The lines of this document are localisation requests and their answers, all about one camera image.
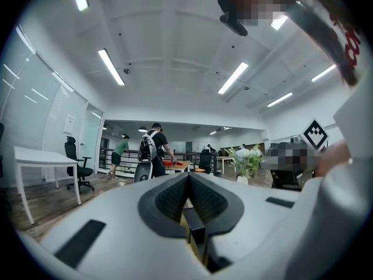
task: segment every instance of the black rubber pad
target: black rubber pad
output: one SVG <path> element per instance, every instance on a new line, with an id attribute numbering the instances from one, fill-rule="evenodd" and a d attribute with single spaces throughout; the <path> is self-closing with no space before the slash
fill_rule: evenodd
<path id="1" fill-rule="evenodd" d="M 89 220 L 57 251 L 56 258 L 68 266 L 76 268 L 105 226 L 106 224 L 103 222 Z"/>
<path id="2" fill-rule="evenodd" d="M 280 205 L 281 207 L 286 207 L 286 208 L 292 208 L 295 203 L 293 201 L 284 200 L 284 199 L 275 198 L 275 197 L 268 197 L 266 201 L 273 203 L 273 204 Z"/>

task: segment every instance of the man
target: man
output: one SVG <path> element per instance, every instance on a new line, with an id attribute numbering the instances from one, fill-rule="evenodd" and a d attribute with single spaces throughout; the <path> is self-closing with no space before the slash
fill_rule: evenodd
<path id="1" fill-rule="evenodd" d="M 152 177 L 158 177 L 166 175 L 166 168 L 163 165 L 162 161 L 162 146 L 166 150 L 166 152 L 170 155 L 171 160 L 173 162 L 176 162 L 176 158 L 174 156 L 174 153 L 172 152 L 170 146 L 168 145 L 166 136 L 162 134 L 162 126 L 159 123 L 154 123 L 152 126 L 152 129 L 147 132 L 148 135 L 151 135 L 154 132 L 158 132 L 153 136 L 154 144 L 157 148 L 157 156 L 152 160 L 153 164 L 153 171 L 152 171 Z"/>
<path id="2" fill-rule="evenodd" d="M 216 150 L 213 149 L 210 144 L 208 144 L 207 147 L 210 149 L 210 153 L 216 153 Z"/>
<path id="3" fill-rule="evenodd" d="M 117 145 L 117 147 L 114 149 L 114 151 L 111 154 L 112 168 L 111 168 L 111 172 L 107 173 L 107 175 L 110 175 L 110 173 L 111 173 L 111 175 L 112 175 L 111 179 L 112 180 L 117 180 L 118 179 L 118 177 L 115 176 L 115 170 L 117 169 L 117 167 L 121 163 L 122 153 L 125 152 L 125 151 L 128 152 L 129 136 L 126 135 L 126 134 L 123 134 L 122 137 L 123 137 L 123 140 L 121 140 L 119 142 L 119 144 Z"/>

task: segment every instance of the black t-shirt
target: black t-shirt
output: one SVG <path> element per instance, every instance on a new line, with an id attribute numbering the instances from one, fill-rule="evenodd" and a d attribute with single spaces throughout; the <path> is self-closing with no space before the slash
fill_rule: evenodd
<path id="1" fill-rule="evenodd" d="M 151 135 L 155 130 L 151 129 L 149 132 L 147 132 L 148 135 Z M 168 144 L 166 136 L 162 133 L 158 132 L 153 136 L 154 144 L 156 145 L 157 149 L 160 149 L 162 145 Z"/>

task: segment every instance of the hand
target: hand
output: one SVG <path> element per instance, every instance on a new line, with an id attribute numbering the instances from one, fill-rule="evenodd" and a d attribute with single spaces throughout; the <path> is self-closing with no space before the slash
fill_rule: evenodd
<path id="1" fill-rule="evenodd" d="M 321 153 L 321 160 L 316 166 L 316 177 L 324 177 L 333 167 L 338 164 L 347 162 L 350 158 L 350 151 L 345 141 L 339 141 L 328 146 Z"/>

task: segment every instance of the cap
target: cap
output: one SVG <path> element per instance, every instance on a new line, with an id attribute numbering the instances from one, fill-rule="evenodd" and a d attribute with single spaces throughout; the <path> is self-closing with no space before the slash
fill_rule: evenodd
<path id="1" fill-rule="evenodd" d="M 152 128 L 161 128 L 161 132 L 163 132 L 162 126 L 161 126 L 161 124 L 159 122 L 153 123 Z"/>

